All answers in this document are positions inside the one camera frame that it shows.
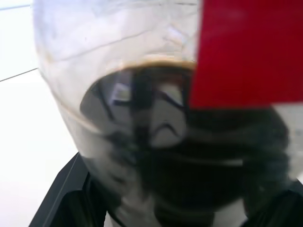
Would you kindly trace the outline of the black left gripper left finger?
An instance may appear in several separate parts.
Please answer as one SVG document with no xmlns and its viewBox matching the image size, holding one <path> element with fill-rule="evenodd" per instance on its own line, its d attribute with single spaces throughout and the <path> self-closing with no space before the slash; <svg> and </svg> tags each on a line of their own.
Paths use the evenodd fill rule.
<svg viewBox="0 0 303 227">
<path fill-rule="evenodd" d="M 30 227 L 103 227 L 106 207 L 80 154 L 58 173 Z"/>
</svg>

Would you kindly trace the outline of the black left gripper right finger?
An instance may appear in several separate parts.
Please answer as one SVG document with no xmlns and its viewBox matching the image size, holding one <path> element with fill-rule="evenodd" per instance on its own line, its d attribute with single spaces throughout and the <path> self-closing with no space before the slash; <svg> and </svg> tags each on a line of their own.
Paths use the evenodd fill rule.
<svg viewBox="0 0 303 227">
<path fill-rule="evenodd" d="M 247 227 L 301 227 L 303 185 L 282 177 L 246 178 Z"/>
</svg>

